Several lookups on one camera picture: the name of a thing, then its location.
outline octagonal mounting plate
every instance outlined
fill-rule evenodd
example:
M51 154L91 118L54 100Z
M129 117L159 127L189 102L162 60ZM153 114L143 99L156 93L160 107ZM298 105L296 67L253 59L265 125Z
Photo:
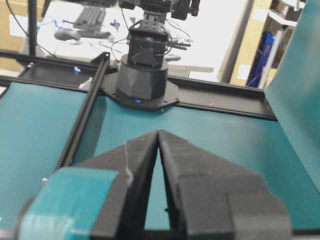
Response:
M101 90L118 104L128 108L156 111L168 105L179 102L179 88L172 82L167 81L164 96L155 99L139 99L129 97L117 91L118 73L108 74L104 77Z

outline black wire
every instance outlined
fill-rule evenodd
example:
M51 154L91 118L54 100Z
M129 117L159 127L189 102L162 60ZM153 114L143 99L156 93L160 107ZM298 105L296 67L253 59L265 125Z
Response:
M124 38L124 39L120 39L120 40L118 40L118 41L115 41L114 43L112 43L112 45L111 45L111 47L110 47L111 53L112 53L114 59L115 59L118 63L120 63L120 61L116 58L116 56L115 56L115 54L114 54L113 46L114 46L115 44L117 44L118 42L121 42L121 41L124 41L124 40L128 40L128 39L129 39L129 38Z
M170 52L171 52L171 50L172 50L172 48L173 48L173 38L172 38L172 36L169 34L169 37L170 37L170 41L169 41L169 43L170 43L170 49L167 51L167 52L165 52L164 54L155 54L155 56L165 56L165 55L168 55Z
M178 28L182 29L182 27L176 22L176 21L173 21L172 19L166 19L168 22L171 22L171 23L174 23L175 25L178 26Z
M73 21L68 21L68 20L63 20L64 23L67 23L67 24L74 24Z
M11 13L11 15L13 16L14 20L16 21L16 23L19 25L19 27L21 28L21 30L24 32L24 34L29 38L29 34L26 32L26 30L24 30L24 28L21 26L20 22L18 21L18 19L16 18L16 15L14 14L14 11L12 10L8 0L5 0L5 3ZM56 57L54 54L52 54L51 52L49 52L47 49L45 49L43 46L41 46L40 44L37 43L37 45L42 48L43 50L45 50L48 54L50 54L53 57Z
M94 44L98 44L99 46L102 46L102 47L105 47L105 48L109 48L109 49L110 49L109 46L104 45L104 44L101 44L100 42L99 42L99 43L93 43L93 42L91 43L91 42L88 42L88 41L82 41L82 42L79 42L79 43L77 43L77 44L73 44L73 43L69 43L69 42L60 41L60 42L58 42L58 44L56 45L54 54L56 54L57 49L58 49L58 46L59 46L60 44L67 44L67 45L71 45L71 46L72 46L72 45L80 45L80 44L89 44L90 47L91 47L96 53L99 53L99 54L103 53L104 51L101 50L101 49L99 49L99 48L97 48L96 46L94 46ZM114 49L114 51L122 54L122 52L119 51L119 50Z
M123 17L126 29L128 29L128 31L129 31L129 27L128 27L127 20L126 20L125 15L124 15L124 9L123 8L121 8L121 13L122 13L122 17Z
M102 41L100 41L100 42L98 43L98 45L100 45L100 46L102 46L102 47L105 47L105 48L107 48L107 49L111 49L111 47L109 47L109 46L107 46L107 45L104 45L104 44L102 43ZM117 50L117 49L114 49L114 51L116 51L117 53L122 54L122 52L119 51L119 50Z
M178 28L178 27L176 27L176 26L173 26L173 25L171 24L171 22L168 21L168 19L166 20L166 22L167 22L168 24L170 24L171 27L173 27L173 28L175 28L175 29L183 32L185 35L187 35L189 38L191 38L191 36L190 36L186 31L183 31L181 28Z

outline black metal pole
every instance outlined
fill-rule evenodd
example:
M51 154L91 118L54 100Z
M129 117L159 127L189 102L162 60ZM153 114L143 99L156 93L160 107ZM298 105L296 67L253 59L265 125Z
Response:
M36 55L37 46L37 0L28 0L29 55Z
M106 70L109 65L108 60L109 60L109 56L105 55L99 64L99 67L92 80L91 87L86 95L86 98L84 100L80 113L78 114L78 117L73 125L71 133L64 146L64 149L55 167L55 170L58 170L59 168L62 168L62 167L68 167L73 163L74 156L80 144L87 122L89 120L91 110L96 101L101 84L104 80Z
M20 54L16 51L10 51L10 50L3 50L0 49L0 57L1 58L9 58L9 59L15 59L19 63L29 64L31 62L33 63L39 63L44 65L52 65L55 67L69 67L74 68L75 66L79 67L82 71L90 71L90 72L96 72L98 69L99 64L98 63L92 63L92 62L84 62L84 61L76 61L76 60L70 60L70 59L64 59L64 58L50 58L50 57L38 57L38 56L31 56L31 55L25 55Z

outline black cylindrical base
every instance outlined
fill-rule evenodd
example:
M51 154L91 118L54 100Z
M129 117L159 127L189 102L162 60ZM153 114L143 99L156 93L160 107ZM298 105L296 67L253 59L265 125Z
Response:
M160 67L129 63L128 55L124 55L121 58L116 94L146 100L164 96L168 67L165 60Z

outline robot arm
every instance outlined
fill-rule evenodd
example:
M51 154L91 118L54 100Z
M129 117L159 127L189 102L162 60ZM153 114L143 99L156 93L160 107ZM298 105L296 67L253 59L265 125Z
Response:
M105 93L118 103L155 111L179 102L179 88L167 81L165 55L173 44L164 24L167 13L185 20L198 15L200 0L120 0L121 8L144 10L143 19L129 29L129 53L121 58L117 73L109 75Z

